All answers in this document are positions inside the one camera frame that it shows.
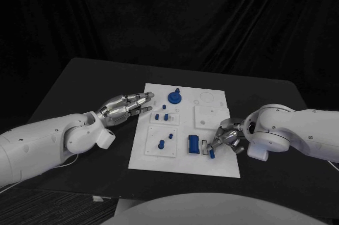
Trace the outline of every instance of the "black table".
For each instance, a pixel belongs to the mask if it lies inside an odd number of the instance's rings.
[[[245,118],[271,103],[305,109],[288,81],[75,58],[30,123],[95,111],[115,95],[142,92],[144,83],[225,90],[232,117]],[[339,172],[326,161],[304,156],[291,147],[287,152],[269,152],[266,162],[245,153],[238,155],[240,178],[129,170],[135,124],[137,117],[131,117],[109,128],[116,139],[108,150],[95,146],[72,165],[52,169],[18,187],[135,200],[194,192],[229,193],[266,200],[313,216],[339,218]]]

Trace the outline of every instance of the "black curtain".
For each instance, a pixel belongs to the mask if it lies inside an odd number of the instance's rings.
[[[339,0],[2,1],[0,130],[73,57],[285,79],[311,108],[339,109]]]

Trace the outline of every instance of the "white round object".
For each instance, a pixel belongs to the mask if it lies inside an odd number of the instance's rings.
[[[259,224],[324,225],[297,211],[262,200],[219,193],[193,193],[151,200],[102,225]]]
[[[213,102],[213,95],[210,93],[204,92],[200,94],[200,99],[206,103]]]

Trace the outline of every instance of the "cable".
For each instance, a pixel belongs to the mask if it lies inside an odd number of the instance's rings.
[[[333,163],[330,161],[327,161],[330,163],[330,165],[333,166],[333,168],[339,171],[339,168],[333,165]]]
[[[13,186],[15,186],[21,181],[18,181],[17,183],[14,183],[13,185],[10,185],[4,190],[0,191],[0,194],[7,191]]]
[[[60,167],[63,167],[63,166],[67,166],[67,165],[70,165],[75,161],[76,161],[76,159],[77,159],[77,156],[79,156],[79,154],[76,154],[76,158],[75,158],[75,160],[69,163],[69,164],[66,164],[66,165],[60,165],[60,166],[56,166],[56,167],[53,167],[53,169],[54,168],[60,168]]]

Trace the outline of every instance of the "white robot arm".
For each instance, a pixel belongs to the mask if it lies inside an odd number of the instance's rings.
[[[303,110],[269,104],[256,110],[245,120],[226,119],[220,123],[215,139],[209,145],[213,150],[220,144],[236,147],[243,134],[249,141],[246,154],[266,161],[268,151],[287,151],[292,146],[303,154],[339,163],[339,112]]]
[[[106,149],[115,139],[105,127],[122,123],[151,107],[141,108],[152,93],[119,95],[96,112],[72,114],[8,130],[0,135],[0,186],[23,181],[60,165],[95,143]]]

